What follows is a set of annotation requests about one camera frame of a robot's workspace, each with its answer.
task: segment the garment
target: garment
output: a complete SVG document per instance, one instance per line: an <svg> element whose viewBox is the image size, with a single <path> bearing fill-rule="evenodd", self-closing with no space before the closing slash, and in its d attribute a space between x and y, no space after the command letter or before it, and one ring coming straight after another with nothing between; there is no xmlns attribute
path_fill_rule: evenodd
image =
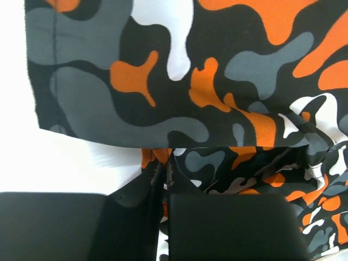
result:
<svg viewBox="0 0 348 261"><path fill-rule="evenodd" d="M346 0L27 0L26 32L41 128L175 148L206 193L284 195L312 257L346 246Z"/></svg>

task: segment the white surface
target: white surface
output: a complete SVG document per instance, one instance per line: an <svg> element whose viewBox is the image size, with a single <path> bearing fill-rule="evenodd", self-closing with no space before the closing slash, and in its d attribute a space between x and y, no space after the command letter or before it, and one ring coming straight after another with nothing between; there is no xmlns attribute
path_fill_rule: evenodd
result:
<svg viewBox="0 0 348 261"><path fill-rule="evenodd" d="M27 73L24 0L1 16L0 192L109 194L140 173L141 150L74 139L38 128Z"/></svg>

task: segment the wrinkled fabric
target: wrinkled fabric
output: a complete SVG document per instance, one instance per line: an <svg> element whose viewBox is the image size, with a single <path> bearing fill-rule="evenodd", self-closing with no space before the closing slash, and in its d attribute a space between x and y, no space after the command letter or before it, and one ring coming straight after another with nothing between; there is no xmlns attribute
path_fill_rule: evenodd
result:
<svg viewBox="0 0 348 261"><path fill-rule="evenodd" d="M40 127L171 150L208 194L277 193L345 247L346 0L26 0Z"/></svg>

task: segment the orange spot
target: orange spot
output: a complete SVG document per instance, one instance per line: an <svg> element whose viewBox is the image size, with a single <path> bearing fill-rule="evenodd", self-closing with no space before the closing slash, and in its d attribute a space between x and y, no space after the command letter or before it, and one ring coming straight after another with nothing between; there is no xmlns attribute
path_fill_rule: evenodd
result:
<svg viewBox="0 0 348 261"><path fill-rule="evenodd" d="M258 147L274 147L276 140L276 123L266 115L259 113L248 113L238 109L233 94L226 94L223 102L240 111L253 124L256 134L256 146Z"/></svg>
<svg viewBox="0 0 348 261"><path fill-rule="evenodd" d="M319 200L318 206L320 206L320 204L322 204L325 200L326 200L326 197L322 197L322 198Z"/></svg>
<svg viewBox="0 0 348 261"><path fill-rule="evenodd" d="M151 161L156 159L153 151L150 148L141 149L142 159L141 159L141 168L145 169Z"/></svg>
<svg viewBox="0 0 348 261"><path fill-rule="evenodd" d="M255 147L229 147L229 149L238 154L237 159L235 159L232 164L232 170L240 163L250 160L256 154Z"/></svg>
<svg viewBox="0 0 348 261"><path fill-rule="evenodd" d="M163 216L168 217L168 204L167 202L163 202Z"/></svg>
<svg viewBox="0 0 348 261"><path fill-rule="evenodd" d="M329 200L326 200L322 204L322 208L326 211L335 211L336 209L341 206L341 199L339 196L330 198Z"/></svg>
<svg viewBox="0 0 348 261"><path fill-rule="evenodd" d="M204 69L202 71L194 68L191 76L189 95L191 100L201 108L212 105L228 113L231 111L231 108L220 101L214 89L214 77L218 70L218 65L215 58L208 58L204 62Z"/></svg>
<svg viewBox="0 0 348 261"><path fill-rule="evenodd" d="M309 113L309 112L303 111L303 112L301 113L301 115L302 115L302 118L304 118L306 121L309 122L309 120L310 120L310 113Z"/></svg>
<svg viewBox="0 0 348 261"><path fill-rule="evenodd" d="M326 189L328 185L328 178L326 174L324 174L324 180L325 180L325 185L321 189L314 190L310 193L305 194L302 197L303 200L306 202L307 206L309 206L313 201L315 201L321 195L321 193Z"/></svg>
<svg viewBox="0 0 348 261"><path fill-rule="evenodd" d="M300 61L293 71L293 76L295 78L301 78L316 72L331 54L347 45L347 24L348 11L346 11L330 28L321 44Z"/></svg>
<svg viewBox="0 0 348 261"><path fill-rule="evenodd" d="M302 219L302 224L303 224L304 226L309 225L310 216L311 216L311 213L309 213L309 214L307 214L307 215L305 215L305 216L303 217L303 219Z"/></svg>
<svg viewBox="0 0 348 261"><path fill-rule="evenodd" d="M264 151L270 151L270 150L273 150L274 147L262 147L262 149L263 149Z"/></svg>
<svg viewBox="0 0 348 261"><path fill-rule="evenodd" d="M69 12L74 10L81 0L46 0L57 12Z"/></svg>
<svg viewBox="0 0 348 261"><path fill-rule="evenodd" d="M345 229L344 226L342 226L340 222L340 216L341 216L341 213L333 215L331 219L333 222L335 222L338 229L338 243L344 244L348 242L348 235L347 235L347 230Z"/></svg>
<svg viewBox="0 0 348 261"><path fill-rule="evenodd" d="M172 153L171 148L156 148L153 150L153 153L155 154L156 158L159 162L161 162L163 165L165 165L169 159L170 154Z"/></svg>
<svg viewBox="0 0 348 261"><path fill-rule="evenodd" d="M304 193L303 191L299 191L299 190L296 190L294 192L292 192L289 196L287 196L285 199L287 201L293 201L293 200L296 200L300 197L303 197L306 193Z"/></svg>
<svg viewBox="0 0 348 261"><path fill-rule="evenodd" d="M133 66L124 61L116 61L110 68L110 82L113 88L120 92L138 92L147 99L152 107L156 106L147 88L147 78L158 59L158 53L152 51L146 62Z"/></svg>
<svg viewBox="0 0 348 261"><path fill-rule="evenodd" d="M264 179L263 181L270 184L272 187L279 188L284 184L285 178L281 173L277 173L269 178Z"/></svg>
<svg viewBox="0 0 348 261"><path fill-rule="evenodd" d="M198 0L205 9L216 11L237 4L248 5L261 17L267 38L273 45L283 44L291 34L294 19L318 0Z"/></svg>
<svg viewBox="0 0 348 261"><path fill-rule="evenodd" d="M245 189L245 190L242 190L240 193L240 195L259 195L259 192L257 192L256 190L254 189Z"/></svg>
<svg viewBox="0 0 348 261"><path fill-rule="evenodd" d="M339 61L320 75L318 86L322 91L348 88L348 60Z"/></svg>

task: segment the crumpled fabric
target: crumpled fabric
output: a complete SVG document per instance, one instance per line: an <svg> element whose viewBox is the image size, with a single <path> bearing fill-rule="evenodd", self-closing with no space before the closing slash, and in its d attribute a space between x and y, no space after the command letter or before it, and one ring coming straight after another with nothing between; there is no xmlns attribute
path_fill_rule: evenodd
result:
<svg viewBox="0 0 348 261"><path fill-rule="evenodd" d="M175 148L209 194L282 194L329 254L347 241L347 28L346 0L28 0L39 124Z"/></svg>

